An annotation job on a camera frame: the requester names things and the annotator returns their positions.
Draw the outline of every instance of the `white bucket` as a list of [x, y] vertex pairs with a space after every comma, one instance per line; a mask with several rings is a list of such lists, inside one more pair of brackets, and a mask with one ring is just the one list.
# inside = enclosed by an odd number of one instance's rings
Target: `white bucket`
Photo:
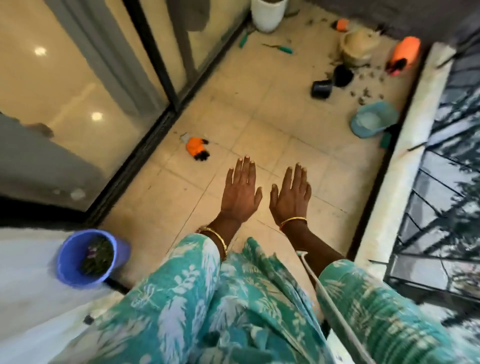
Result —
[[263, 33], [271, 33], [280, 24], [287, 8], [288, 0], [274, 4], [263, 0], [252, 0], [253, 24]]

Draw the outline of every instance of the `bracelet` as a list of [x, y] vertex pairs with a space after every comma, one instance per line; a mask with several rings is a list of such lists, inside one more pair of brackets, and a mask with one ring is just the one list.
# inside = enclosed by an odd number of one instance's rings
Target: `bracelet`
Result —
[[223, 238], [220, 236], [220, 234], [218, 232], [216, 232], [215, 230], [209, 228], [208, 226], [199, 227], [198, 230], [197, 230], [197, 233], [200, 233], [202, 231], [211, 232], [212, 234], [214, 234], [220, 240], [220, 242], [222, 243], [222, 246], [223, 246], [223, 252], [225, 253], [225, 259], [226, 259], [227, 258], [227, 245], [225, 244], [225, 240], [223, 240]]
[[286, 219], [284, 222], [282, 222], [282, 223], [280, 224], [280, 230], [282, 230], [282, 228], [284, 227], [284, 225], [285, 225], [287, 222], [292, 221], [292, 220], [303, 220], [303, 221], [305, 221], [305, 222], [308, 224], [308, 221], [307, 221], [306, 218], [303, 218], [303, 217], [301, 217], [301, 216], [296, 216], [296, 217], [294, 217], [294, 218], [288, 218], [288, 219]]

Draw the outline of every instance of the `floral print fabric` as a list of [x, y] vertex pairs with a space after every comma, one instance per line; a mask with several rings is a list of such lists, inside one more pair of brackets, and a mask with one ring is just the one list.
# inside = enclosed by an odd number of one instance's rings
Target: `floral print fabric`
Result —
[[[438, 359], [425, 363], [450, 363], [453, 358], [460, 362], [452, 347], [438, 348], [449, 342], [441, 327], [353, 263], [333, 263], [320, 281], [378, 363], [403, 362], [406, 355], [415, 363], [425, 358]], [[344, 341], [342, 327], [321, 297], [319, 303]], [[344, 344], [361, 362], [355, 348]], [[249, 238], [241, 254], [230, 253], [220, 264], [210, 238], [191, 234], [155, 273], [54, 362], [329, 364], [334, 360], [310, 300], [275, 256], [267, 258]]]

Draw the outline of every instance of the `person's left hand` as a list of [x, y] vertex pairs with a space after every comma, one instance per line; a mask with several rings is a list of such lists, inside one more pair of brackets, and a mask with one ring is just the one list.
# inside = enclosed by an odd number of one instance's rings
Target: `person's left hand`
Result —
[[255, 192], [255, 163], [249, 157], [237, 161], [235, 170], [227, 173], [220, 215], [239, 223], [246, 222], [257, 211], [262, 200], [262, 188]]

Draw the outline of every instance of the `black door frame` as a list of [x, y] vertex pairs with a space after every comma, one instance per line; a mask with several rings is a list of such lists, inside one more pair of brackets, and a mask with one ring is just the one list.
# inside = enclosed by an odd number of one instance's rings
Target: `black door frame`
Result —
[[[152, 128], [150, 128], [142, 138], [86, 212], [0, 196], [0, 226], [58, 230], [79, 230], [98, 226], [116, 201], [125, 192], [130, 182], [155, 151], [165, 135], [167, 135], [168, 131], [182, 114], [195, 93], [208, 79], [213, 69], [221, 61], [234, 40], [243, 31], [248, 21], [248, 16], [245, 15], [242, 22], [230, 32], [224, 45], [201, 73], [198, 73], [195, 69], [194, 72], [192, 71], [194, 65], [190, 42], [188, 40], [188, 33], [185, 28], [177, 27], [178, 29], [174, 34], [183, 58], [185, 72], [187, 73], [187, 84], [184, 89], [179, 92], [181, 95], [184, 94], [185, 97], [180, 99], [179, 94], [175, 91], [168, 75], [167, 68], [156, 45], [152, 30], [148, 24], [145, 13], [143, 12], [140, 1], [122, 1], [159, 81], [167, 94], [170, 104], [158, 117]], [[169, 13], [171, 17], [174, 17], [171, 18], [173, 22], [178, 18], [178, 13], [175, 13], [175, 7], [171, 8], [173, 10], [170, 10], [169, 8]]]

